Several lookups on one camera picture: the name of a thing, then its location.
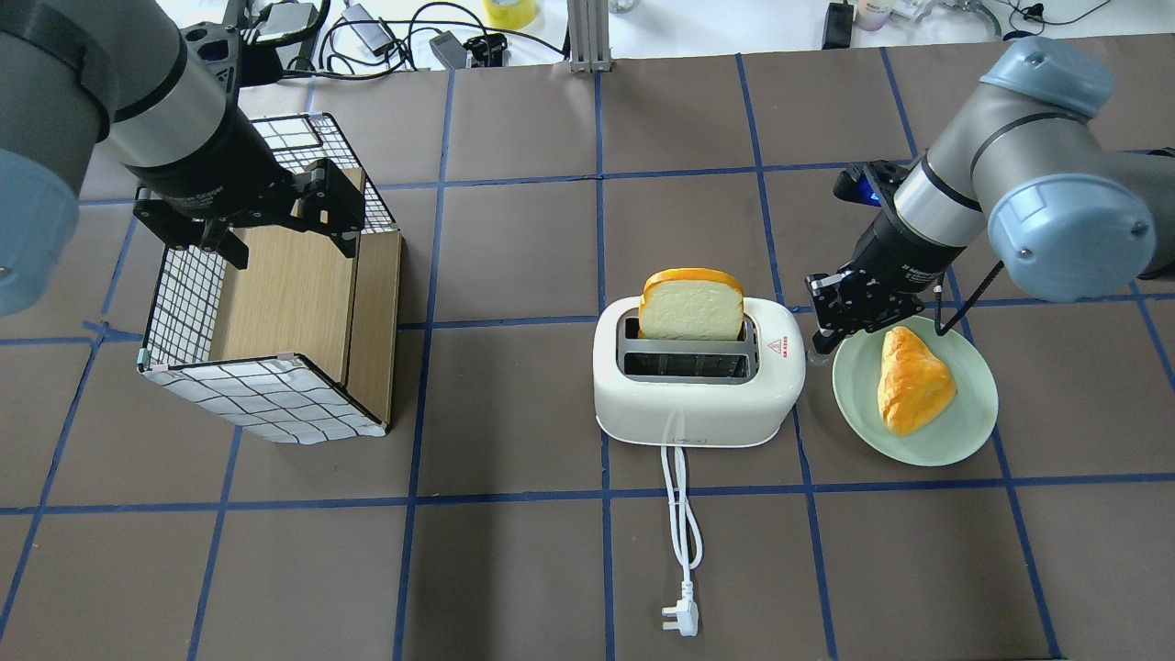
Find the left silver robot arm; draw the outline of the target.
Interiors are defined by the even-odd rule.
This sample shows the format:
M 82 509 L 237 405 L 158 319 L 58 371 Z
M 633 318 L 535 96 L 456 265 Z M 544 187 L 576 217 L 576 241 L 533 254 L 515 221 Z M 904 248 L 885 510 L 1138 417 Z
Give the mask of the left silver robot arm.
M 4 2 L 4 313 L 46 292 L 96 148 L 147 189 L 135 217 L 172 250 L 244 269 L 235 230 L 278 225 L 355 256 L 364 193 L 325 158 L 287 171 L 239 109 L 241 88 L 286 75 L 286 38 L 247 38 L 246 22 L 241 1 L 192 27 L 154 1 Z

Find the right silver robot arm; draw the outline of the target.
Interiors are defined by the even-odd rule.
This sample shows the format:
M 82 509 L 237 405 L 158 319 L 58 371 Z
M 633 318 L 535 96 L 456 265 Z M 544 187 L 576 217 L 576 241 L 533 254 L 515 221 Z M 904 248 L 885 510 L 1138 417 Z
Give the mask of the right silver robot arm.
M 860 162 L 835 197 L 877 218 L 833 274 L 805 279 L 811 356 L 922 312 L 976 237 L 1029 297 L 1103 297 L 1133 279 L 1171 279 L 1171 150 L 1104 150 L 1090 121 L 1112 72 L 1060 40 L 1012 42 L 933 146 L 909 164 Z

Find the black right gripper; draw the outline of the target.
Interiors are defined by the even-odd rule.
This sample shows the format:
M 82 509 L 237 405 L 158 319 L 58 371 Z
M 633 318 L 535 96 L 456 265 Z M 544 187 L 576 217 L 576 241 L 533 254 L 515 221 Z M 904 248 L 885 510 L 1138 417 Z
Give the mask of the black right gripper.
M 830 357 L 844 336 L 877 333 L 920 312 L 920 294 L 951 265 L 951 247 L 925 240 L 897 215 L 878 215 L 833 274 L 810 274 L 817 313 L 810 357 Z

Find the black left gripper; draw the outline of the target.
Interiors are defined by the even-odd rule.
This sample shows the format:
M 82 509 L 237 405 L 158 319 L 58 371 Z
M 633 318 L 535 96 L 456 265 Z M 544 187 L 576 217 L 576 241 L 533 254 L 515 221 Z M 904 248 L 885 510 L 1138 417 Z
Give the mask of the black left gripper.
M 201 217 L 180 213 L 173 202 L 141 186 L 133 215 L 172 250 L 199 248 L 214 252 L 235 269 L 247 269 L 249 250 L 235 229 L 276 225 L 293 231 L 323 235 L 355 259 L 358 237 L 365 229 L 364 184 L 355 181 L 331 158 L 316 158 L 302 171 L 281 169 L 283 181 L 250 193 L 242 204 Z

